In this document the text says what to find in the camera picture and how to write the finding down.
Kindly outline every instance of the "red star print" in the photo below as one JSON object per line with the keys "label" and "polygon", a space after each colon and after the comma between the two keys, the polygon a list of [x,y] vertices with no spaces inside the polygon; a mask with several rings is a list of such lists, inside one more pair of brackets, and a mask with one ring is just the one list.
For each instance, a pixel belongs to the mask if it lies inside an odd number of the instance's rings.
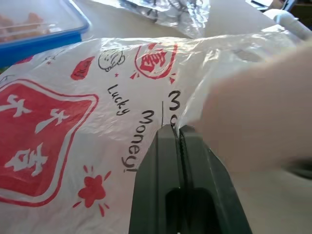
{"label": "red star print", "polygon": [[93,205],[95,200],[105,198],[106,192],[102,186],[102,176],[98,175],[95,178],[87,176],[84,179],[85,188],[78,192],[78,196],[85,199],[85,207],[89,208]]}

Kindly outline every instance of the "crumpled plastic bag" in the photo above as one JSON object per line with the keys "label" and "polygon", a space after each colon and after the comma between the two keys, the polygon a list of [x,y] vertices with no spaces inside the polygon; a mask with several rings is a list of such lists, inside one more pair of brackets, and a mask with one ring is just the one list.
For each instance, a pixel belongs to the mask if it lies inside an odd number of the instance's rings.
{"label": "crumpled plastic bag", "polygon": [[13,65],[0,75],[1,233],[127,233],[156,131],[200,87],[293,46],[281,32],[94,39]]}
{"label": "crumpled plastic bag", "polygon": [[93,0],[145,16],[155,23],[177,29],[190,38],[205,35],[209,0]]}

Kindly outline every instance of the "red printed logo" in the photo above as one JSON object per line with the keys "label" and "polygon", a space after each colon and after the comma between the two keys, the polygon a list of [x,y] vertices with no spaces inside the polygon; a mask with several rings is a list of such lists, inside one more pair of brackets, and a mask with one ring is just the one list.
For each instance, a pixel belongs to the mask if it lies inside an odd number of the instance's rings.
{"label": "red printed logo", "polygon": [[[85,173],[89,174],[89,170],[87,168],[87,166],[83,166],[83,169],[85,171]],[[109,209],[109,206],[105,203],[103,203],[103,205],[101,205],[101,201],[106,197],[106,191],[104,190],[103,187],[103,182],[105,180],[107,180],[107,178],[111,175],[111,171],[109,171],[104,178],[102,178],[101,175],[97,175],[94,178],[92,177],[93,174],[93,166],[91,167],[91,171],[90,174],[91,176],[86,176],[84,178],[84,185],[85,187],[80,189],[80,191],[78,192],[78,196],[82,199],[84,199],[84,206],[86,208],[90,208],[95,201],[96,204],[99,207],[100,213],[102,215],[102,217],[105,216],[105,211],[104,211],[104,207],[106,209]],[[73,205],[73,208],[77,207],[79,204],[81,203],[81,201],[75,203]]]}
{"label": "red printed logo", "polygon": [[88,74],[89,67],[94,58],[90,57],[78,63],[70,77],[74,80],[84,79]]}
{"label": "red printed logo", "polygon": [[134,79],[139,74],[151,79],[165,78],[170,74],[173,63],[176,58],[177,44],[172,50],[164,49],[161,43],[151,43],[149,45],[140,46],[135,58],[135,66],[137,71],[130,77]]}
{"label": "red printed logo", "polygon": [[57,195],[74,134],[97,102],[24,79],[0,88],[0,201],[38,207]]}
{"label": "red printed logo", "polygon": [[32,59],[33,59],[33,55],[30,56],[30,57],[28,57],[28,58],[24,58],[24,59],[22,59],[22,60],[16,62],[15,64],[26,63],[26,62],[29,62],[29,61],[32,60]]}

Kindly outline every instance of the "blue plastic container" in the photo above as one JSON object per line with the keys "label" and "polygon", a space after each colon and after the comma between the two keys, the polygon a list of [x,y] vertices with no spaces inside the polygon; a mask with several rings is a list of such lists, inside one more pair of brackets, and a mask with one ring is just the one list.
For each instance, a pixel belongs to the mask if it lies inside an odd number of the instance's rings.
{"label": "blue plastic container", "polygon": [[79,42],[89,27],[71,0],[0,1],[0,67]]}

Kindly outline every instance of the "plastic bag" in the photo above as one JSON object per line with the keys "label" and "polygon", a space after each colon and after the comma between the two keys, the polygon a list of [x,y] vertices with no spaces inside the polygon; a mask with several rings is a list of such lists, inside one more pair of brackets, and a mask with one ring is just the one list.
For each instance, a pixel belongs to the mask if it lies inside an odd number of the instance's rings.
{"label": "plastic bag", "polygon": [[13,65],[0,75],[1,233],[127,233],[156,131],[204,83],[292,46],[276,32],[95,39]]}
{"label": "plastic bag", "polygon": [[160,25],[176,28],[191,38],[205,35],[209,0],[94,0],[143,15]]}

